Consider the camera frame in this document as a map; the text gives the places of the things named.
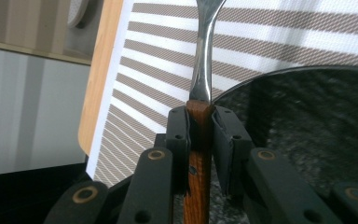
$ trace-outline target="wall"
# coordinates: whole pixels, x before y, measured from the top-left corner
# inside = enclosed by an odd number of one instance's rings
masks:
[[[82,162],[90,68],[0,50],[0,174]]]

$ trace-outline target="wooden handle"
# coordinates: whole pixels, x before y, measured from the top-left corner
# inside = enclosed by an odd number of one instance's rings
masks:
[[[184,223],[204,224],[209,222],[214,106],[190,100],[186,108],[190,117],[197,122],[197,128],[191,139],[188,174],[190,192],[185,196]]]

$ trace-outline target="wooden edge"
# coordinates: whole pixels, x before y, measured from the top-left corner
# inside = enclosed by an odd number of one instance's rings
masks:
[[[80,147],[87,155],[91,151],[92,139],[100,111],[104,83],[115,44],[122,5],[123,0],[103,1],[103,11],[78,131]]]
[[[1,43],[1,42],[0,42],[0,49],[34,55],[34,56],[38,56],[38,57],[49,58],[49,59],[53,59],[53,60],[66,61],[66,62],[70,62],[70,63],[82,63],[82,64],[86,64],[86,65],[91,64],[91,60],[88,59],[88,57],[86,55],[82,55],[77,52],[71,52],[71,54],[68,53],[67,55],[65,53],[57,54],[57,53],[45,52],[45,51],[38,50],[38,49],[27,49],[25,47],[9,45],[6,43]]]

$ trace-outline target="black carbon fiber surface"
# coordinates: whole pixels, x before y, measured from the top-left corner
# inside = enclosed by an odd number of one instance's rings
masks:
[[[218,97],[257,147],[279,150],[321,195],[358,182],[358,67],[282,70]]]

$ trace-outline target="striped pattern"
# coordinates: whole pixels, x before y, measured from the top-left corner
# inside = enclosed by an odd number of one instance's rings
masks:
[[[110,107],[97,127],[94,179],[109,186],[132,174],[155,134],[165,133],[168,111],[187,100],[198,15],[195,0],[177,2],[134,1]],[[213,98],[278,69],[358,65],[358,1],[227,0],[214,33]]]

